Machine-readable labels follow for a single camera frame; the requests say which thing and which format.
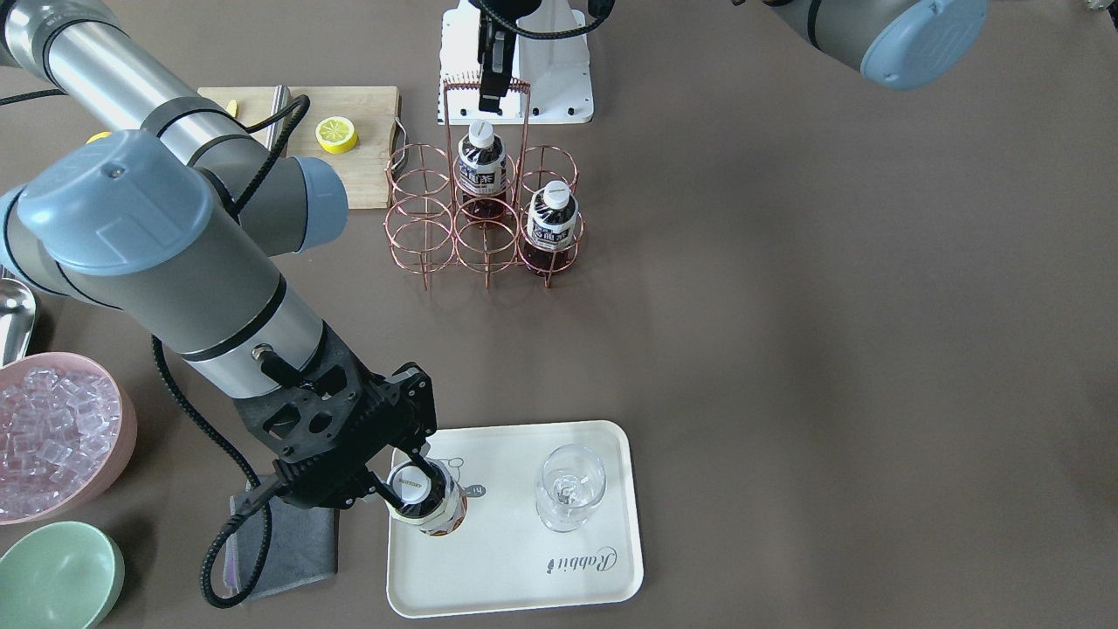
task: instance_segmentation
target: metal tube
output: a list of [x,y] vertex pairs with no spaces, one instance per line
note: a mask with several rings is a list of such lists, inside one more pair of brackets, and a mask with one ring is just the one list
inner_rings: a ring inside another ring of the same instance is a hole
[[44,80],[50,77],[42,53],[56,30],[87,20],[119,26],[101,0],[0,0],[0,65],[21,66]]
[[851,68],[861,70],[862,57],[870,45],[897,16],[916,3],[917,0],[843,0],[821,6],[808,0],[794,0],[770,7],[800,37]]
[[[140,127],[168,101],[198,97],[148,51],[105,23],[63,29],[47,50],[46,66],[59,87],[113,131]],[[245,134],[231,120],[212,113],[190,114],[174,126],[168,131],[174,137],[168,147],[182,161],[210,140]]]

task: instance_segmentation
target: gray cloth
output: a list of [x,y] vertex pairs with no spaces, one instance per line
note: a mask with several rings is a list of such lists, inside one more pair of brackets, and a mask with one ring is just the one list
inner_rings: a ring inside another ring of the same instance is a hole
[[[229,513],[245,495],[229,498]],[[315,583],[338,573],[338,511],[301,509],[274,499],[272,506],[272,547],[268,561],[245,600],[252,601]],[[226,544],[225,583],[239,592],[252,576],[260,547],[264,515],[248,518]]]

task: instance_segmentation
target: lemon slice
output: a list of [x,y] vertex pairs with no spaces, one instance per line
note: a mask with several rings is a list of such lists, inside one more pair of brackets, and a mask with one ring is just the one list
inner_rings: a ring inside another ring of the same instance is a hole
[[314,127],[319,145],[328,153],[344,153],[357,145],[357,128],[348,117],[332,115]]

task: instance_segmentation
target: white tray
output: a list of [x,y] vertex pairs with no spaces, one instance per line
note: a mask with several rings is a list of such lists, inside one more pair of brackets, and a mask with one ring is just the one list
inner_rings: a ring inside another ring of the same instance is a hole
[[[405,618],[628,600],[644,581],[628,438],[613,422],[440,430],[428,457],[447,464],[470,498],[454,533],[430,537],[388,525],[388,602]],[[606,466],[606,494],[589,522],[555,533],[536,514],[536,475],[566,444]],[[392,464],[405,459],[396,452]],[[473,488],[474,494],[479,489]]]

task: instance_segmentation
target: copper bottle holder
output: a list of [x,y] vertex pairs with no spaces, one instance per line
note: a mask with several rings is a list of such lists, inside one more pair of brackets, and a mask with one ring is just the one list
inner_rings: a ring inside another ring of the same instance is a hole
[[[476,73],[444,80],[443,111],[448,111],[451,90],[477,90],[480,87]],[[532,193],[555,179],[561,179],[575,192],[578,165],[570,153],[558,146],[528,145],[531,86],[513,79],[509,89],[524,95],[524,118],[518,156],[506,151],[509,165],[503,200],[501,194],[463,200],[465,190],[455,173],[452,156],[455,145],[449,124],[445,125],[445,149],[433,144],[405,144],[388,160],[385,173],[391,206],[385,216],[385,232],[389,249],[397,266],[423,277],[425,289],[430,287],[432,274],[447,266],[462,266],[484,275],[486,288],[494,273],[524,266],[541,275],[543,284],[551,287],[555,274],[569,268],[578,257],[586,232],[581,212],[574,241],[551,252],[547,267],[533,265],[525,254],[524,225]],[[394,163],[407,165],[394,171]]]

